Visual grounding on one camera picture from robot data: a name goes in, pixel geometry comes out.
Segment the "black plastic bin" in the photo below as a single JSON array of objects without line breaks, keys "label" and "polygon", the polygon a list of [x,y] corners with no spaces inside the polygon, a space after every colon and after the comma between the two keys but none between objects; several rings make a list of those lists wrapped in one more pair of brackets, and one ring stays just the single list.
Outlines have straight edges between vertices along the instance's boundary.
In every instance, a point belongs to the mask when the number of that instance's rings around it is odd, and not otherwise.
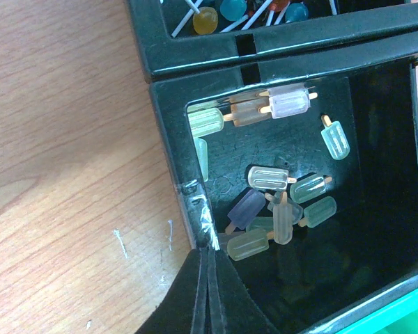
[{"label": "black plastic bin", "polygon": [[[173,185],[192,250],[224,251],[277,333],[339,333],[418,289],[418,3],[292,1],[277,18],[248,1],[198,35],[191,7],[129,1]],[[306,88],[305,112],[236,127],[231,105]],[[339,121],[350,153],[334,160],[320,119]],[[250,187],[252,166],[286,169],[285,191]],[[250,189],[266,204],[225,229]],[[227,243],[274,232],[232,260]]]}]

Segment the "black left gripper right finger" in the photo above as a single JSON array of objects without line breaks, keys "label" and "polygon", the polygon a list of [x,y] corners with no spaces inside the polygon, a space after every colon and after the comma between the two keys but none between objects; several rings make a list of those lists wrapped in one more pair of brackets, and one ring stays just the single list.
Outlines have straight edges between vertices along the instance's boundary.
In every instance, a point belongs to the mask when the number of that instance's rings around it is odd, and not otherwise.
[{"label": "black left gripper right finger", "polygon": [[208,250],[208,322],[209,333],[278,332],[222,250]]}]

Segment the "green plastic bin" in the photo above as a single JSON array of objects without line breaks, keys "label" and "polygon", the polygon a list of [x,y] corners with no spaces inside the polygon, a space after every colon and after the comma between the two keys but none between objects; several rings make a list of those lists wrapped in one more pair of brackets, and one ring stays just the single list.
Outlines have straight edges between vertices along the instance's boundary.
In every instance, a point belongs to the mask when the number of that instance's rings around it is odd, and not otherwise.
[{"label": "green plastic bin", "polygon": [[339,333],[418,333],[418,289],[339,331]]}]

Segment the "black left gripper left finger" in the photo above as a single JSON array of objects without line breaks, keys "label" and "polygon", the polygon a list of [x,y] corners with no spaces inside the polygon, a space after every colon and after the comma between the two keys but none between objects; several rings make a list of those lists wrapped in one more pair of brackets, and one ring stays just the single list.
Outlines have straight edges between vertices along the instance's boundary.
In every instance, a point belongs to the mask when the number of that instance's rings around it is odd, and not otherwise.
[{"label": "black left gripper left finger", "polygon": [[187,255],[164,300],[138,333],[205,333],[208,297],[208,250]]}]

